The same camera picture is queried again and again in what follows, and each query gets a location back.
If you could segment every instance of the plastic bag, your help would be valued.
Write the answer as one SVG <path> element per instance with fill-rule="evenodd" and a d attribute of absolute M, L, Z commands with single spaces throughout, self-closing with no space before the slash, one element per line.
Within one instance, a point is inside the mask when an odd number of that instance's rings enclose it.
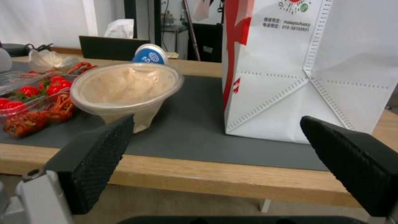
<path fill-rule="evenodd" d="M 132 39 L 134 36 L 134 20 L 121 19 L 108 24 L 104 37 Z"/>
<path fill-rule="evenodd" d="M 0 48 L 0 72 L 9 71 L 11 66 L 10 55 L 3 48 Z"/>
<path fill-rule="evenodd" d="M 73 65 L 80 61 L 77 57 L 63 57 L 57 52 L 43 50 L 31 50 L 29 52 L 29 67 L 37 72 L 45 72 L 56 68 L 58 70 L 67 71 Z"/>

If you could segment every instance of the black cable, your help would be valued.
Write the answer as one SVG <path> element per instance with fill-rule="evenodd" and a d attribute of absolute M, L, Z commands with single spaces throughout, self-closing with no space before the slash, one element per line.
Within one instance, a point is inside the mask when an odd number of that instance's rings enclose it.
<path fill-rule="evenodd" d="M 166 48 L 166 51 L 169 51 L 167 49 L 166 44 L 164 43 L 164 25 L 166 24 L 166 12 L 167 12 L 167 8 L 169 8 L 169 0 L 167 0 L 167 5 L 166 5 L 166 9 L 164 10 L 164 14 L 163 14 L 163 31 L 162 31 L 162 43 L 164 45 L 164 48 Z"/>
<path fill-rule="evenodd" d="M 27 52 L 29 52 L 32 49 L 36 50 L 36 51 L 42 51 L 42 50 L 49 50 L 50 51 L 51 50 L 50 49 L 51 45 L 53 45 L 53 43 L 47 44 L 47 45 L 43 44 L 43 45 L 40 45 L 38 48 L 35 48 L 35 46 L 33 44 L 29 43 L 29 44 L 25 45 L 24 49 Z"/>
<path fill-rule="evenodd" d="M 149 20 L 149 1 L 146 1 L 146 8 L 148 10 L 148 40 L 150 42 L 150 20 Z"/>

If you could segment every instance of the gray mat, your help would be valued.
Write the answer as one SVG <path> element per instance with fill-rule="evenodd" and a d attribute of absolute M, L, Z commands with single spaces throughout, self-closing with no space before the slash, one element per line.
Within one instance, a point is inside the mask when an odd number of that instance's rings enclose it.
<path fill-rule="evenodd" d="M 1 143 L 62 147 L 84 130 L 102 125 L 85 112 L 16 140 L 0 132 Z M 165 101 L 152 126 L 135 134 L 126 154 L 222 163 L 327 170 L 304 144 L 224 134 L 221 79 L 185 77 L 181 90 Z"/>

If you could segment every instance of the food in bowl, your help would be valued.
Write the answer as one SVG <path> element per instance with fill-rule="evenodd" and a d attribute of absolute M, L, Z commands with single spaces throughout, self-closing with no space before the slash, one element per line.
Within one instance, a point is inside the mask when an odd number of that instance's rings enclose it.
<path fill-rule="evenodd" d="M 105 123 L 134 114 L 134 132 L 147 129 L 163 101 L 180 89 L 183 76 L 159 64 L 129 63 L 90 70 L 71 88 L 73 102 Z"/>

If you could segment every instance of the stitched seam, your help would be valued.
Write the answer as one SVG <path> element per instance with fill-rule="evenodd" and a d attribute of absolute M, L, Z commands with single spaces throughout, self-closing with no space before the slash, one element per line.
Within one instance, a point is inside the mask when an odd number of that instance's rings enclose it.
<path fill-rule="evenodd" d="M 347 118 L 347 116 L 343 113 L 343 111 L 339 108 L 337 105 L 336 101 L 334 101 L 328 92 L 323 88 L 321 83 L 319 82 L 318 79 L 311 78 L 310 79 L 311 83 L 315 86 L 315 88 L 318 90 L 318 92 L 321 94 L 324 100 L 326 100 L 326 103 L 332 108 L 334 113 L 337 115 L 339 120 L 343 123 L 343 125 L 350 129 L 350 130 L 356 130 L 355 126 L 350 122 L 350 120 Z"/>
<path fill-rule="evenodd" d="M 227 128 L 226 128 L 226 131 L 230 132 L 233 129 L 237 128 L 238 126 L 240 126 L 241 124 L 243 124 L 247 120 L 253 118 L 254 116 L 256 116 L 258 114 L 260 114 L 264 110 L 268 109 L 269 107 L 271 107 L 275 103 L 279 102 L 280 100 L 282 100 L 283 98 L 288 96 L 289 93 L 294 92 L 295 90 L 299 89 L 300 87 L 305 85 L 307 82 L 308 82 L 308 77 L 299 77 L 292 85 L 289 85 L 287 88 L 283 89 L 281 92 L 279 92 L 275 96 L 273 96 L 273 97 L 269 98 L 268 100 L 264 101 L 263 103 L 261 103 L 260 105 L 255 107 L 253 110 L 247 112 L 246 114 L 241 116 L 239 119 L 237 119 L 234 122 L 232 122 L 231 124 L 229 124 L 227 126 Z"/>
<path fill-rule="evenodd" d="M 388 86 L 376 85 L 376 84 L 368 84 L 368 83 L 358 83 L 358 82 L 350 82 L 350 81 L 338 81 L 328 79 L 326 80 L 329 84 L 339 84 L 339 85 L 348 85 L 348 86 L 356 86 L 362 88 L 380 88 L 380 89 L 388 89 Z"/>
<path fill-rule="evenodd" d="M 314 66 L 316 54 L 318 53 L 319 43 L 322 39 L 322 34 L 325 29 L 326 21 L 329 16 L 329 11 L 333 0 L 324 0 L 321 10 L 318 15 L 318 20 L 315 25 L 314 32 L 307 50 L 307 56 L 304 61 L 303 70 L 308 76 L 311 76 L 312 68 Z"/>

